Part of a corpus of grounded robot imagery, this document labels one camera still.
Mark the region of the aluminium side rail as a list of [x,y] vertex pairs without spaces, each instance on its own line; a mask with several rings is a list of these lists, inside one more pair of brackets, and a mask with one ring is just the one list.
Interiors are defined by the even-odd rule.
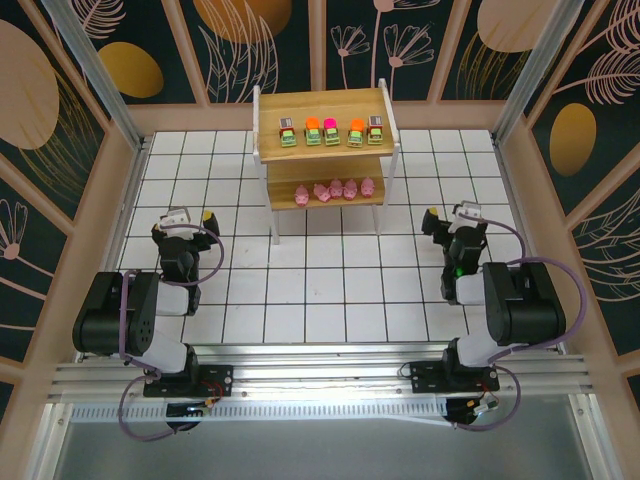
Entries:
[[101,270],[94,277],[72,331],[73,344],[79,352],[129,360],[126,348],[131,321],[127,302],[129,283],[134,277],[120,272],[118,266],[148,153],[146,145],[140,147],[129,166],[121,169],[127,175],[123,178],[120,200],[115,204],[111,238],[105,248]]
[[530,253],[566,261],[564,216],[533,134],[514,129],[498,153]]

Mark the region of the black power connector box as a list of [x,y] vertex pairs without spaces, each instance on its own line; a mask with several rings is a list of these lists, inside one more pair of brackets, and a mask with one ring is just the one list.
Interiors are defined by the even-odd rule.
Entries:
[[495,410],[499,400],[495,396],[448,398],[444,419],[459,425],[472,425],[482,414]]
[[204,402],[169,403],[165,420],[174,432],[187,432],[198,426],[210,413],[211,409]]

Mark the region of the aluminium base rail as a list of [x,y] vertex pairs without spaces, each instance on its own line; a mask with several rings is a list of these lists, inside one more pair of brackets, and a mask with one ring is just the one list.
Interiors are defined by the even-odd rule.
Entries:
[[[400,371],[411,361],[439,360],[445,345],[425,343],[198,345],[203,364],[234,368],[232,396],[239,400],[399,398],[411,393]],[[594,384],[580,355],[532,350],[500,361],[500,397],[520,387],[525,395],[591,393]],[[51,402],[114,402],[139,370],[89,356],[56,367]]]

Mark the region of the aluminium corner post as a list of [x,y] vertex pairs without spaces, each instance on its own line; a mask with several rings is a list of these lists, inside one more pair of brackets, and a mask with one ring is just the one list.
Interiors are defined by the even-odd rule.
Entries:
[[557,1],[493,127],[491,136],[495,148],[499,148],[511,134],[579,17],[584,1]]
[[139,152],[144,136],[136,127],[120,92],[104,67],[91,40],[85,34],[72,7],[66,0],[42,0],[42,3],[56,23],[72,54],[85,69],[88,80],[127,143],[134,151]]

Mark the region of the wooden two-tier shelf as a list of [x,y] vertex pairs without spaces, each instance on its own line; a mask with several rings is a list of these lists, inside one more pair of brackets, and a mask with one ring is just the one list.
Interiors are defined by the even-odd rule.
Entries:
[[[383,121],[383,143],[349,147],[348,128],[354,118],[368,121],[380,115]],[[340,144],[308,146],[304,139],[307,117],[337,120]],[[297,145],[282,148],[279,119],[291,117]],[[266,218],[272,243],[280,243],[279,214],[298,210],[294,192],[299,185],[309,191],[315,184],[327,186],[335,178],[361,182],[370,177],[375,182],[371,198],[358,194],[354,200],[334,199],[326,203],[311,197],[307,209],[327,207],[369,206],[373,211],[375,231],[380,235],[387,213],[395,170],[400,153],[400,135],[392,100],[385,79],[375,88],[308,91],[264,94],[253,88],[253,159],[265,203]]]

